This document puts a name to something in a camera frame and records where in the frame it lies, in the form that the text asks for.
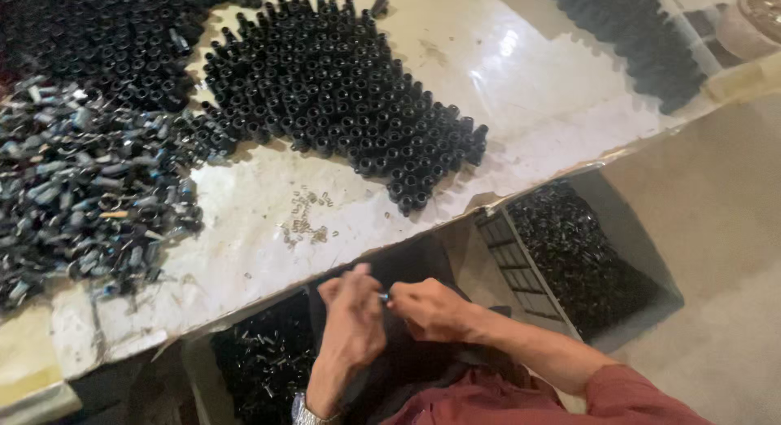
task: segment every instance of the person's right hand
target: person's right hand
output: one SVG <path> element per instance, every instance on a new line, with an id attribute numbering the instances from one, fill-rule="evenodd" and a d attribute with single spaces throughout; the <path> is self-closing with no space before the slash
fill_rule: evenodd
<path id="1" fill-rule="evenodd" d="M 407 322 L 415 340 L 473 342 L 483 308 L 469 303 L 436 279 L 396 282 L 387 307 Z"/>

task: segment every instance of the black plastic part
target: black plastic part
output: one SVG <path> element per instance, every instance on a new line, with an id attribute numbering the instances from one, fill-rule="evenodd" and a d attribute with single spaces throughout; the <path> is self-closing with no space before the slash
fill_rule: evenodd
<path id="1" fill-rule="evenodd" d="M 626 57 L 635 91 L 661 100 L 669 114 L 700 92 L 707 76 L 694 60 L 689 43 L 676 28 L 660 0 L 558 0 L 575 25 L 598 41 L 615 45 Z"/>

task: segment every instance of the person's left hand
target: person's left hand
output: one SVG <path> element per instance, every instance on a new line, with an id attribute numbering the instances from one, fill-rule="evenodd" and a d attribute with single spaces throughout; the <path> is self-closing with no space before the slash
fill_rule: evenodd
<path id="1" fill-rule="evenodd" d="M 312 367 L 306 404 L 321 419 L 334 414 L 342 391 L 357 370 L 385 349 L 380 282 L 368 263 L 328 280 L 318 287 L 328 317 L 320 355 Z"/>

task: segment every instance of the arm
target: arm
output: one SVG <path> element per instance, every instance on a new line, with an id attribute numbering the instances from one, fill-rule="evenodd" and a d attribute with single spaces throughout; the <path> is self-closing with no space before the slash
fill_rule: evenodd
<path id="1" fill-rule="evenodd" d="M 565 335 L 469 303 L 435 279 L 396 283 L 390 292 L 388 308 L 407 320 L 415 339 L 491 346 L 567 393 L 584 394 L 598 370 L 618 364 Z"/>
<path id="2" fill-rule="evenodd" d="M 337 402 L 356 371 L 385 349 L 377 298 L 381 286 L 369 272 L 369 264 L 361 263 L 318 287 L 328 316 L 320 354 L 309 377 L 306 407 L 323 420 L 337 414 Z"/>

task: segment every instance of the finger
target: finger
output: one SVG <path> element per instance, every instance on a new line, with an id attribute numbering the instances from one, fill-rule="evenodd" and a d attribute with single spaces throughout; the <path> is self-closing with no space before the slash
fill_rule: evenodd
<path id="1" fill-rule="evenodd" d="M 368 320 L 376 322 L 383 318 L 383 306 L 380 304 L 380 299 L 376 298 L 375 294 L 376 293 L 372 292 L 372 294 L 367 296 L 363 308 Z"/>
<path id="2" fill-rule="evenodd" d="M 352 269 L 353 272 L 356 274 L 366 274 L 369 275 L 372 273 L 372 264 L 371 263 L 358 263 L 355 268 Z"/>
<path id="3" fill-rule="evenodd" d="M 380 298 L 378 297 L 382 289 L 380 282 L 371 276 L 360 276 L 352 282 L 352 285 L 355 287 L 353 298 L 358 302 L 360 308 L 363 310 L 372 308 L 377 312 L 381 310 Z"/>
<path id="4" fill-rule="evenodd" d="M 339 294 L 342 280 L 339 277 L 335 277 L 328 280 L 326 283 L 322 283 L 317 287 L 317 291 L 320 293 L 320 298 L 326 303 L 326 306 L 333 302 Z"/>
<path id="5" fill-rule="evenodd" d="M 426 305 L 422 301 L 409 298 L 392 299 L 388 309 L 396 316 L 418 321 L 423 320 L 427 313 Z"/>
<path id="6" fill-rule="evenodd" d="M 419 289 L 419 283 L 396 282 L 393 283 L 393 286 L 391 286 L 390 290 L 388 290 L 388 295 L 392 300 L 414 299 L 416 298 Z"/>

